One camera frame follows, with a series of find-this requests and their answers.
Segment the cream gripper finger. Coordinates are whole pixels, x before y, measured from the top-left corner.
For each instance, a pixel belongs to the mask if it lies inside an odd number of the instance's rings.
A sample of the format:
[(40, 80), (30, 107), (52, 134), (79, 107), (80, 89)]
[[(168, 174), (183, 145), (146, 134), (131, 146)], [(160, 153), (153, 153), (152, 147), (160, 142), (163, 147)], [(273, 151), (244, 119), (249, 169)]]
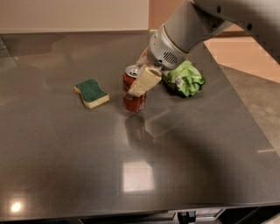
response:
[(143, 65), (129, 88), (129, 94), (140, 97), (154, 88), (161, 80), (162, 74), (158, 67)]
[(141, 67), (143, 65), (147, 65), (149, 63), (148, 59), (147, 59), (147, 54), (148, 54), (148, 50), (145, 49), (143, 51), (143, 53), (141, 54), (141, 56), (139, 57), (139, 59), (137, 60), (136, 64)]

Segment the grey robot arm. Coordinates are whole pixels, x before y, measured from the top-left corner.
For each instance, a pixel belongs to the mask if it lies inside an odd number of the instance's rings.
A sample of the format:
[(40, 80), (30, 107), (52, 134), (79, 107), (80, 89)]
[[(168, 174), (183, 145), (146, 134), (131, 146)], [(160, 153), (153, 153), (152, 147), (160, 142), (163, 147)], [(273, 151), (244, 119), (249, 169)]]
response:
[(235, 24), (280, 63), (280, 0), (185, 0), (152, 35), (128, 93), (144, 95), (201, 42)]

